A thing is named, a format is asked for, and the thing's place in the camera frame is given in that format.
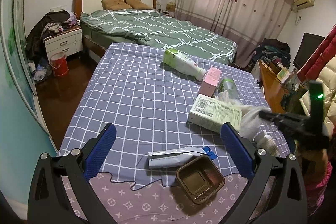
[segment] monitor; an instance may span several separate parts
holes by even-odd
[[[298,69],[301,69],[302,66],[307,62],[308,58],[315,52],[317,47],[324,40],[324,37],[321,37],[316,34],[305,33],[299,50],[293,61],[293,65]]]

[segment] toothpaste tube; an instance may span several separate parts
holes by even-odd
[[[208,147],[185,147],[166,151],[156,151],[148,153],[149,168],[168,168],[182,166],[191,161],[194,157],[208,155],[211,160],[217,155]]]

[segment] curtain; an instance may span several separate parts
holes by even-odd
[[[277,38],[294,0],[175,0],[175,17],[233,40],[246,67],[264,38]]]

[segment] pile of clothes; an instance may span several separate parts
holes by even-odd
[[[47,56],[43,39],[56,35],[70,27],[78,25],[77,16],[67,11],[50,12],[45,14],[35,25],[26,38],[26,56],[37,65],[42,57]]]
[[[277,39],[265,38],[254,49],[254,56],[246,67],[247,71],[251,71],[259,59],[268,65],[271,62],[275,64],[280,62],[284,67],[289,68],[291,60],[290,48],[287,43],[283,43]]]

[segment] blue gripper pad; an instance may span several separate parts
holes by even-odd
[[[253,178],[254,177],[253,159],[251,158],[251,153],[249,153],[246,150],[242,141],[244,141],[244,144],[246,146],[249,144],[253,146],[253,144],[250,143],[248,139],[240,137],[229,122],[222,125],[222,128],[220,130],[220,137],[225,145],[226,151],[230,154],[240,175],[248,179]]]
[[[107,154],[110,152],[117,136],[116,127],[111,124],[104,132],[98,135],[98,141],[87,156],[84,163],[83,175],[87,181],[95,177],[102,166]]]

